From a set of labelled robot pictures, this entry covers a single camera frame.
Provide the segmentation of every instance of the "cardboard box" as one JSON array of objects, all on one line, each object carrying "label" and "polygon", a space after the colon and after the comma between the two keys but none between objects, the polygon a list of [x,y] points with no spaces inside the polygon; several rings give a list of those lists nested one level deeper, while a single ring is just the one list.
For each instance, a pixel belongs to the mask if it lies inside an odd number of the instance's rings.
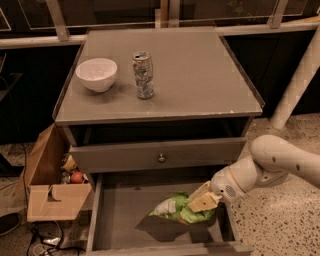
[{"label": "cardboard box", "polygon": [[30,189],[27,221],[74,220],[91,192],[88,184],[59,184],[69,145],[52,124],[40,133],[15,193]]}]

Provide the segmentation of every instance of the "drawer knob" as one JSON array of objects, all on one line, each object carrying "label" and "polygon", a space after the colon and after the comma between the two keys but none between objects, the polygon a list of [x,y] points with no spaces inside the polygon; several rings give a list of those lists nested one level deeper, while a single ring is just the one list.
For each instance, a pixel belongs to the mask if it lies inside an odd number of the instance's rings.
[{"label": "drawer knob", "polygon": [[158,157],[158,162],[159,163],[164,163],[166,161],[166,157],[163,154],[160,154]]}]

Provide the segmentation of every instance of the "can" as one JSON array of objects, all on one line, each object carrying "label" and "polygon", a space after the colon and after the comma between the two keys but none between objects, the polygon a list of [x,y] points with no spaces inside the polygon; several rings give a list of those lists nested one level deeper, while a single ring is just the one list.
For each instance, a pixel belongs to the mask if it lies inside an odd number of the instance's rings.
[{"label": "can", "polygon": [[153,65],[149,52],[138,51],[133,54],[133,71],[137,85],[137,97],[149,99],[153,96]]}]

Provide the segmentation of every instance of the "bowl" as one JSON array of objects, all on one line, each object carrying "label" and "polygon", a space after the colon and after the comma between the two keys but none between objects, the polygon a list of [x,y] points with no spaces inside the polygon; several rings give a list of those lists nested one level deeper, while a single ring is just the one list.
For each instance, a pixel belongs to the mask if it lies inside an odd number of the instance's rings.
[{"label": "bowl", "polygon": [[117,64],[109,59],[95,58],[79,64],[76,76],[88,89],[105,92],[114,84],[117,76]]}]

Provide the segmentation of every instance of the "terrazzo floor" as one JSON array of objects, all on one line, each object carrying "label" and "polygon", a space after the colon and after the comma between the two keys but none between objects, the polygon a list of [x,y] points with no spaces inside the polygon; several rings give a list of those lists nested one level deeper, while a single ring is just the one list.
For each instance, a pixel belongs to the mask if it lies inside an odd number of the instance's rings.
[{"label": "terrazzo floor", "polygon": [[[290,117],[278,131],[265,118],[255,119],[249,128],[248,142],[240,156],[247,155],[251,141],[263,134],[278,135],[294,145],[320,155],[320,113]],[[27,145],[30,152],[32,144]],[[0,146],[0,153],[14,165],[23,164],[21,145]],[[13,196],[17,178],[0,178],[0,216],[19,212],[25,216],[25,196]],[[259,188],[246,198],[231,204],[238,236],[242,243],[252,245],[252,256],[316,256],[320,255],[320,190],[294,178],[273,188]],[[63,223],[67,246],[85,247],[90,214]],[[22,224],[7,235],[0,236],[0,255],[26,255],[32,224]],[[53,255],[78,255],[76,250],[59,251]]]}]

